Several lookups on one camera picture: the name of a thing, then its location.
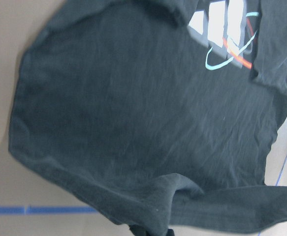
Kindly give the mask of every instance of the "orange stripe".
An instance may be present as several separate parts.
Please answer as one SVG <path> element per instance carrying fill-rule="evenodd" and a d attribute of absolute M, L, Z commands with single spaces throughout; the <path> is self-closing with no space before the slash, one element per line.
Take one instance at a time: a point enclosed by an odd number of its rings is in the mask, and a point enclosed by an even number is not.
<path fill-rule="evenodd" d="M 253 27 L 252 27 L 250 19 L 246 18 L 246 22 L 247 22 L 248 28 L 250 28 L 251 36 L 253 36 L 254 35 L 254 31 L 253 31 Z"/>
<path fill-rule="evenodd" d="M 252 68 L 252 64 L 245 60 L 243 57 L 241 56 L 238 56 L 236 55 L 229 47 L 228 47 L 228 44 L 227 44 L 227 40 L 225 38 L 223 38 L 223 45 L 230 50 L 230 54 L 239 62 L 241 63 L 243 66 L 245 66 L 246 68 L 248 69 L 251 69 Z"/>

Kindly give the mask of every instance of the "blue tape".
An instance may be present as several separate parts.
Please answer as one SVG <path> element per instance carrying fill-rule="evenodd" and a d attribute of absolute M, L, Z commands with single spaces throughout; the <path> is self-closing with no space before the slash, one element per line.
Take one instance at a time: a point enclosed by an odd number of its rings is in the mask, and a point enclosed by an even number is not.
<path fill-rule="evenodd" d="M 83 214 L 95 213 L 89 206 L 0 206 L 0 215 Z"/>
<path fill-rule="evenodd" d="M 23 206 L 0 206 L 0 215 L 23 215 L 24 213 Z"/>

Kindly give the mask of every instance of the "gray floor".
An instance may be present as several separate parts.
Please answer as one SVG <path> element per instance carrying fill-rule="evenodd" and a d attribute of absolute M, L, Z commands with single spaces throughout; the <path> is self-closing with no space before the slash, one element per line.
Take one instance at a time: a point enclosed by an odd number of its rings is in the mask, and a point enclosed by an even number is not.
<path fill-rule="evenodd" d="M 84 206 L 14 161 L 7 152 L 7 126 L 20 56 L 63 0 L 0 0 L 0 205 Z M 287 186 L 287 119 L 267 159 L 266 184 Z M 173 226 L 176 236 L 231 234 Z M 100 214 L 0 216 L 0 236 L 131 236 Z M 261 236 L 287 236 L 287 222 Z"/>

